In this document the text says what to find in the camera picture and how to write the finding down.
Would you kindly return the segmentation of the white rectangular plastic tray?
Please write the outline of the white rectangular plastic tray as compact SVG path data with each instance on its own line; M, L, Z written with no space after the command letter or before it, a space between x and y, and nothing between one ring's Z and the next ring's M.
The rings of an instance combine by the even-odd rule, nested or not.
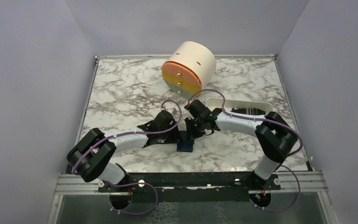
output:
M206 107L208 107L211 111L215 108L221 108L222 104L222 98L209 98L206 100ZM233 108L258 108L265 111L265 115L274 111L273 106L269 103L226 99L224 109L227 112L231 112Z

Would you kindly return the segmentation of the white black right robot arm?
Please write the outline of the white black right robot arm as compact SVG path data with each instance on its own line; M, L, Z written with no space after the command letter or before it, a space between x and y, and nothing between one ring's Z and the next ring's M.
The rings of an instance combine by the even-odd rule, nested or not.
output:
M186 118L187 138L194 140L206 131L229 131L258 139L264 153L250 177L251 186L261 190L269 184L270 176L283 164L299 140L296 132L276 112L267 115L247 115L227 112L222 108L210 110L199 100L185 106L192 118Z

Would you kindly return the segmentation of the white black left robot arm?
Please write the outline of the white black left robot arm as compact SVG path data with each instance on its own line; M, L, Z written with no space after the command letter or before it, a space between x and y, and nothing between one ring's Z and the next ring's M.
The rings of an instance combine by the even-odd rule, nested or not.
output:
M120 192L127 188L128 173L121 165L110 162L114 153L180 142L182 138L177 122L170 112L162 110L155 119L137 126L133 131L107 136L99 128L91 129L68 152L66 159L74 173L85 182L100 179Z

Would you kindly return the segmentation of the blue card holder wallet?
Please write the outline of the blue card holder wallet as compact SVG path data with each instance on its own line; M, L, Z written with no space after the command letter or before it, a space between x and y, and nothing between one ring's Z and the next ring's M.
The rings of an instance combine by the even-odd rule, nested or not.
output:
M193 152L194 139L187 131L179 131L181 140L177 143L177 152Z

